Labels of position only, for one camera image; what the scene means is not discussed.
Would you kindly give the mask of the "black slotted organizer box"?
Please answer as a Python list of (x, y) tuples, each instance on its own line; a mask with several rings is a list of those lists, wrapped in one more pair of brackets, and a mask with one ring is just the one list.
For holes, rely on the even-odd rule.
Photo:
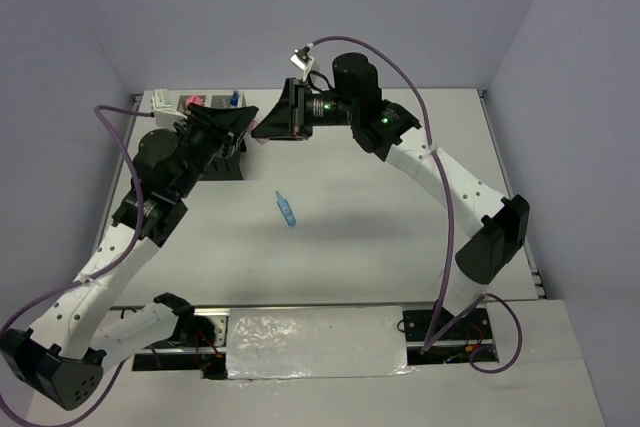
[(234, 154), (228, 158), (216, 157), (201, 177), (202, 181), (242, 181), (240, 160), (247, 151), (246, 142), (242, 141)]

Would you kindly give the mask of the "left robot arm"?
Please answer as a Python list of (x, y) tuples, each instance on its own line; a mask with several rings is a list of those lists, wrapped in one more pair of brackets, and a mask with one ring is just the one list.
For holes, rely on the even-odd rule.
[(164, 246), (187, 212), (185, 198), (217, 159), (239, 148), (255, 106), (190, 104), (170, 128), (157, 128), (126, 155), (131, 188), (95, 252), (70, 286), (24, 330), (1, 330), (1, 354), (14, 375), (66, 411), (84, 404), (105, 371), (156, 342), (189, 343), (204, 324), (186, 300), (163, 293), (108, 326), (125, 287)]

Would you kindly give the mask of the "grey mesh organizer box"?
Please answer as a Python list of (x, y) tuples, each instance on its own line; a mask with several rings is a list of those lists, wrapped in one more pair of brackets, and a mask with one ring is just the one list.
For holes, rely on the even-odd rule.
[[(205, 107), (211, 107), (211, 108), (217, 108), (217, 109), (223, 109), (223, 108), (231, 108), (229, 106), (229, 100), (230, 97), (232, 95), (232, 93), (227, 93), (227, 94), (207, 94), (207, 93), (190, 93), (190, 94), (181, 94), (178, 97), (178, 103), (177, 103), (177, 110), (183, 115), (183, 119), (180, 122), (180, 124), (186, 124), (186, 123), (194, 123), (197, 124), (196, 122), (193, 122), (192, 120), (190, 120), (187, 117), (187, 108), (185, 106), (185, 100), (192, 95), (200, 95), (200, 96), (205, 96), (205, 104), (203, 106)], [(243, 98), (240, 95), (240, 101), (239, 101), (239, 106), (238, 107), (246, 107), (243, 105)]]

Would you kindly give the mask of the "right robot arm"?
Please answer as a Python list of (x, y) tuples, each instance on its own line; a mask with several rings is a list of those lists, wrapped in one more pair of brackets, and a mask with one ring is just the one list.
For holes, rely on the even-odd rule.
[(478, 300), (497, 274), (523, 248), (530, 205), (520, 195), (507, 197), (486, 185), (444, 149), (429, 143), (422, 122), (405, 107), (384, 99), (378, 72), (361, 53), (332, 62), (334, 84), (312, 89), (314, 60), (296, 53), (300, 78), (286, 79), (278, 102), (253, 128), (255, 139), (303, 141), (315, 128), (347, 126), (366, 153), (398, 169), (437, 200), (447, 212), (448, 233), (463, 231), (460, 248), (447, 241), (445, 269), (436, 300), (436, 330), (457, 338), (469, 324), (465, 310)]

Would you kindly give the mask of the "blue cap spray bottle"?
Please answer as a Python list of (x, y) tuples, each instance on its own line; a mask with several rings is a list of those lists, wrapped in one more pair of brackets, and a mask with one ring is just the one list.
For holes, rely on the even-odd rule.
[(232, 109), (235, 109), (239, 106), (239, 101), (240, 101), (240, 92), (239, 91), (234, 91), (230, 97), (229, 100), (229, 106)]

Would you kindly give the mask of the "blue highlighter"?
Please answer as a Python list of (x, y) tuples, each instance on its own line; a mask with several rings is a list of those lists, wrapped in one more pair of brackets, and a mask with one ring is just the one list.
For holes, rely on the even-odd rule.
[(297, 225), (295, 214), (286, 197), (281, 192), (276, 192), (276, 205), (281, 212), (286, 224), (289, 227), (295, 227)]

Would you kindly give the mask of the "pink cap bottle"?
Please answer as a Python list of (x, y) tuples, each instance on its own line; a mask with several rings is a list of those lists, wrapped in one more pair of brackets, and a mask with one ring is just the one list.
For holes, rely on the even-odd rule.
[(185, 106), (189, 107), (192, 104), (197, 105), (197, 106), (203, 106), (205, 104), (205, 99), (206, 99), (205, 96), (200, 96), (200, 95), (189, 96), (185, 100)]

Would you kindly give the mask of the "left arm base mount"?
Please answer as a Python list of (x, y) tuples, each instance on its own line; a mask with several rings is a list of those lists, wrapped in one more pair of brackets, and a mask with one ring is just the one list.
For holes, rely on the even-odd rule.
[(131, 370), (141, 373), (188, 372), (201, 379), (226, 380), (229, 312), (201, 309), (189, 335), (154, 343), (137, 353)]

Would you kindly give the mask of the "pink highlighter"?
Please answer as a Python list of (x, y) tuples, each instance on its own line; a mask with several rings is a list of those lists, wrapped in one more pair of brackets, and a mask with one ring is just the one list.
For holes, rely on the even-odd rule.
[(264, 145), (264, 144), (266, 144), (268, 142), (268, 140), (265, 139), (265, 138), (255, 137), (254, 134), (253, 134), (253, 132), (257, 128), (257, 126), (258, 126), (258, 122), (256, 120), (252, 120), (251, 123), (249, 124), (249, 126), (246, 129), (247, 134), (250, 135), (251, 138), (253, 140), (255, 140), (256, 142), (258, 142), (259, 144)]

